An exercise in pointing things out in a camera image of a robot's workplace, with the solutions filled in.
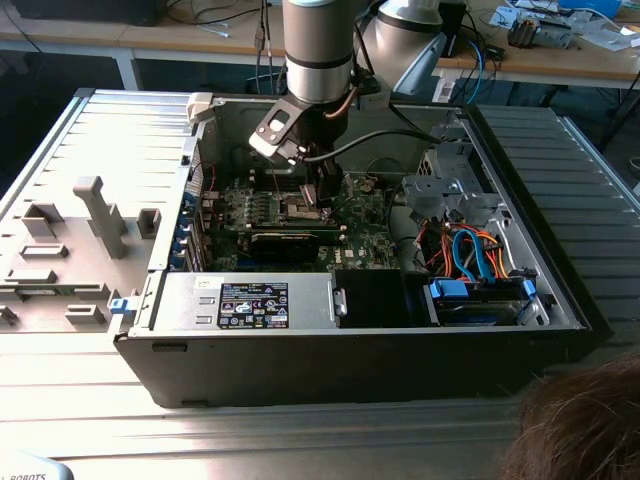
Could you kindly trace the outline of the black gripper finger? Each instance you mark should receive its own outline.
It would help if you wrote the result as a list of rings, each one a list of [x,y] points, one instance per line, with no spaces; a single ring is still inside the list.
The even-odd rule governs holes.
[[[334,158],[330,158],[319,164],[316,173],[317,205],[320,208],[328,208],[340,194],[343,169]]]

